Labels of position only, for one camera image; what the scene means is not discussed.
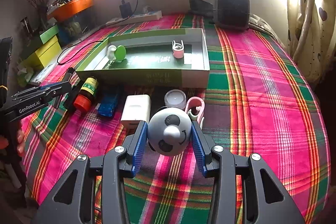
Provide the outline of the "left hand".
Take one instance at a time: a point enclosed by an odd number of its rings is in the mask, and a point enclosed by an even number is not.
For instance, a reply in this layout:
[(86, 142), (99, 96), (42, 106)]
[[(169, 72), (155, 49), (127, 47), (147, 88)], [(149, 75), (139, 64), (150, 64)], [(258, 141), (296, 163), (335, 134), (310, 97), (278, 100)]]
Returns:
[[(25, 134), (22, 130), (22, 128), (20, 127), (17, 131), (17, 153), (19, 156), (23, 156), (25, 153)], [(3, 137), (0, 136), (0, 149), (5, 149), (7, 146), (9, 145), (9, 141)]]

